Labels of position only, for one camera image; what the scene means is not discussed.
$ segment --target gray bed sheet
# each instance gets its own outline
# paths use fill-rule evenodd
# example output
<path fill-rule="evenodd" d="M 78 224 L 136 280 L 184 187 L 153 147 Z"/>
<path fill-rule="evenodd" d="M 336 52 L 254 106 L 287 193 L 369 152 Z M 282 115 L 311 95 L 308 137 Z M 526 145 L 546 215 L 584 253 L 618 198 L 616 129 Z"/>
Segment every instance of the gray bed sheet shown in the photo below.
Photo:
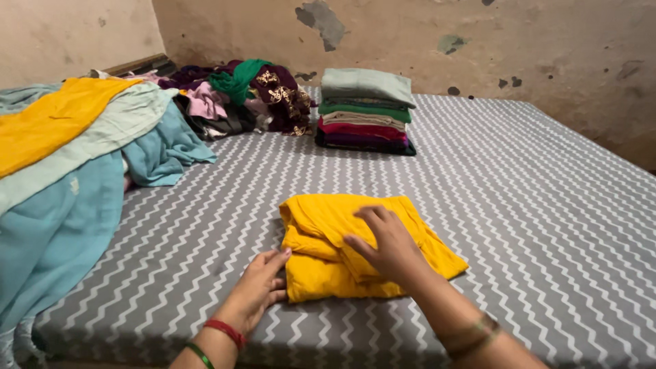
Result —
<path fill-rule="evenodd" d="M 406 195 L 469 263 L 453 285 L 547 363 L 656 367 L 656 178 L 525 102 L 414 98 L 416 157 L 253 133 L 212 144 L 217 163 L 176 186 L 129 192 L 106 253 L 35 332 L 68 359 L 164 366 L 279 247 L 282 201 Z M 412 299 L 324 299 L 273 306 L 240 361 L 432 368 L 445 355 Z"/>

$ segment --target red bangle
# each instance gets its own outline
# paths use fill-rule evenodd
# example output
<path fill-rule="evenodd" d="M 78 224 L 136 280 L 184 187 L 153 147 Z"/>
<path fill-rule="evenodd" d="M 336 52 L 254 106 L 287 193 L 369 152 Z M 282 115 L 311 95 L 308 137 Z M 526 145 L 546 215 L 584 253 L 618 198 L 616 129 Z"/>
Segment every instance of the red bangle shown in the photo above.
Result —
<path fill-rule="evenodd" d="M 237 332 L 235 328 L 227 325 L 226 323 L 223 323 L 220 320 L 210 319 L 206 321 L 205 325 L 203 326 L 214 328 L 216 330 L 220 330 L 221 332 L 227 334 L 228 337 L 232 338 L 232 340 L 235 341 L 235 345 L 237 345 L 238 350 L 241 350 L 246 344 L 246 338 L 244 337 L 243 334 Z"/>

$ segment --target folded yellow garment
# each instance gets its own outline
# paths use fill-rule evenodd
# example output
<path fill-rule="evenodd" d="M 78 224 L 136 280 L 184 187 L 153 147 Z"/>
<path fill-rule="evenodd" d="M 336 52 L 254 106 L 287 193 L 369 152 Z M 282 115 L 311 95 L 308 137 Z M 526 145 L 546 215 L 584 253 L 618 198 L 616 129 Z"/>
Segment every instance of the folded yellow garment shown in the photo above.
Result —
<path fill-rule="evenodd" d="M 0 116 L 0 178 L 38 162 L 84 132 L 114 95 L 141 83 L 69 78 L 17 114 Z"/>
<path fill-rule="evenodd" d="M 368 261 L 344 243 L 345 235 L 356 234 L 377 248 L 376 238 L 367 223 L 353 216 L 359 208 L 368 205 L 383 205 L 394 211 L 430 266 L 445 278 L 453 278 L 468 268 L 428 228 L 405 196 L 298 195 L 279 207 L 285 224 L 282 248 L 293 251 L 286 266 L 290 302 L 329 296 L 394 297 L 405 294 L 397 284 L 386 281 Z"/>

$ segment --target beige wall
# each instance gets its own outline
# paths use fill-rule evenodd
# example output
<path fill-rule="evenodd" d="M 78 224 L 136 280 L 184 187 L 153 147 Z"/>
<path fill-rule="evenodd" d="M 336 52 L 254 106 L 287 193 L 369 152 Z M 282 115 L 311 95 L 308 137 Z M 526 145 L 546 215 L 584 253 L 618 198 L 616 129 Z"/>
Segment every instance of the beige wall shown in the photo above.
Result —
<path fill-rule="evenodd" d="M 0 35 L 0 88 L 164 52 L 150 0 L 3 0 Z"/>
<path fill-rule="evenodd" d="M 265 58 L 294 74 L 317 72 L 312 85 L 326 67 L 374 68 L 411 77 L 416 93 L 457 87 L 465 97 L 526 100 L 656 169 L 653 0 L 326 0 L 338 22 L 318 1 L 154 5 L 168 55 L 180 64 Z"/>

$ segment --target hand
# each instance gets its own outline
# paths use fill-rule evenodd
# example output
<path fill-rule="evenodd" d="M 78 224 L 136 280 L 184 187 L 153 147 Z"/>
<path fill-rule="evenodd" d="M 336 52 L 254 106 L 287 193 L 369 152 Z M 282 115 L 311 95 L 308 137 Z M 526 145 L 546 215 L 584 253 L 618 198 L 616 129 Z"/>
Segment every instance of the hand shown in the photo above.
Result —
<path fill-rule="evenodd" d="M 285 280 L 276 273 L 290 256 L 290 248 L 258 254 L 212 317 L 248 336 L 269 306 L 287 299 Z"/>
<path fill-rule="evenodd" d="M 346 235 L 344 241 L 382 276 L 409 291 L 421 283 L 423 273 L 435 274 L 396 213 L 383 206 L 365 206 L 354 215 L 367 223 L 378 250 L 353 234 Z"/>

